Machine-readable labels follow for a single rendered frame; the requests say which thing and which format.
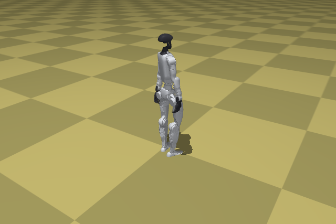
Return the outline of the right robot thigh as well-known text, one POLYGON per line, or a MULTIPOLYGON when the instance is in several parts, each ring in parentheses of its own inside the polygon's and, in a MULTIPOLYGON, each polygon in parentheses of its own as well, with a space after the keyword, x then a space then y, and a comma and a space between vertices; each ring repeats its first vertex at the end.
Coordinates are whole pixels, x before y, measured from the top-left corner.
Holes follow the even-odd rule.
MULTIPOLYGON (((173 111, 175 110, 175 106, 176 106, 176 103, 177 103, 175 97, 176 97, 176 95, 174 95, 174 94, 171 94, 169 96, 169 102, 170 102, 170 105, 173 106, 173 109, 172 109, 173 111)), ((174 117, 174 122, 169 124, 169 130, 170 131, 171 131, 172 126, 177 125, 178 128, 179 128, 180 125, 181 125, 181 121, 182 121, 182 118, 183 118, 183 102, 181 102, 180 110, 176 113, 173 113, 173 117, 174 117)))

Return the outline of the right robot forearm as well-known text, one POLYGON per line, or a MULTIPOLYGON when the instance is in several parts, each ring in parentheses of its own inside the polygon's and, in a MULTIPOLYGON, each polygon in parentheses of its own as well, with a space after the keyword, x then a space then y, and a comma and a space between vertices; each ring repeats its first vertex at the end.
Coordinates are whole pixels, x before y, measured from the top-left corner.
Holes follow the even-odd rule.
POLYGON ((181 101, 182 100, 182 92, 181 92, 181 89, 180 89, 180 79, 178 77, 174 79, 173 88, 175 90, 176 97, 178 97, 179 101, 181 101))

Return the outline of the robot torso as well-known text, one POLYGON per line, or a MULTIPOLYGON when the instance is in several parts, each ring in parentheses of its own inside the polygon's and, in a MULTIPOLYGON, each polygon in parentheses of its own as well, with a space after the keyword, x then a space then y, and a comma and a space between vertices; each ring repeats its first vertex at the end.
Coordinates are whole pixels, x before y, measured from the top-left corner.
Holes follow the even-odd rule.
POLYGON ((175 94, 175 90, 172 88, 172 81, 171 81, 171 76, 170 76, 170 70, 169 67, 166 63, 166 58, 168 56, 174 57, 171 53, 167 51, 167 54, 161 55, 160 52, 158 54, 158 63, 159 63, 159 71, 160 71, 160 76, 161 80, 165 83, 164 87, 161 88, 161 97, 164 100, 169 101, 169 96, 171 94, 175 94))

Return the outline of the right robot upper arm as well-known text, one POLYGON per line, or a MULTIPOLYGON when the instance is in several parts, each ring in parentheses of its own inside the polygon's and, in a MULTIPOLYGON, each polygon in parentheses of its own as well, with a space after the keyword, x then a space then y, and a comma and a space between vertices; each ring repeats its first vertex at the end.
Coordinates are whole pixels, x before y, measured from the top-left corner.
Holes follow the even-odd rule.
POLYGON ((166 63, 167 63, 167 65, 169 67, 169 70, 170 70, 171 81, 174 83, 174 79, 177 78, 177 76, 176 76, 176 60, 172 56, 168 56, 166 59, 167 59, 166 63))

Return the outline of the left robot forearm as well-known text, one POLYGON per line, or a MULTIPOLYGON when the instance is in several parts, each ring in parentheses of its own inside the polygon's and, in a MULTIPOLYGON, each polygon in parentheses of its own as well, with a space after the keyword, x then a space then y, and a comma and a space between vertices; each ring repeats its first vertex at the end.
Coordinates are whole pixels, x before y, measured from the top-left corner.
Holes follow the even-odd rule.
POLYGON ((160 74, 157 72, 157 83, 156 83, 156 86, 158 86, 158 89, 157 90, 160 90, 161 89, 161 86, 163 84, 163 81, 161 80, 161 76, 160 74))

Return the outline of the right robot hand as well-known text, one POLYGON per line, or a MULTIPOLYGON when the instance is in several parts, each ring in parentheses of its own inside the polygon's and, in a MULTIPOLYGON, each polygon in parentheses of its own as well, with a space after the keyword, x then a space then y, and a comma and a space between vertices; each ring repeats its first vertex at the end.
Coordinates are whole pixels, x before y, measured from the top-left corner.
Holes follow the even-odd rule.
POLYGON ((181 102, 182 102, 182 100, 181 101, 179 101, 179 98, 178 97, 176 97, 176 106, 175 106, 175 110, 172 112, 172 113, 176 113, 176 112, 178 112, 179 110, 180 110, 180 108, 181 108, 181 102))

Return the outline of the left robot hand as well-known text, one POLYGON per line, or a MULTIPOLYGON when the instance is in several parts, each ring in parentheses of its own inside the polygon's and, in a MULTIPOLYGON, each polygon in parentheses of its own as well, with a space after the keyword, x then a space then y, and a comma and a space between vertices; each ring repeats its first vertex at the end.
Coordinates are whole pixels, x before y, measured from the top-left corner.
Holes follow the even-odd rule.
MULTIPOLYGON (((160 90, 158 90, 158 86, 156 86, 155 90, 156 90, 156 93, 157 93, 158 91, 160 91, 160 90)), ((157 98, 156 93, 154 94, 154 102, 160 104, 160 103, 159 103, 160 100, 157 98)))

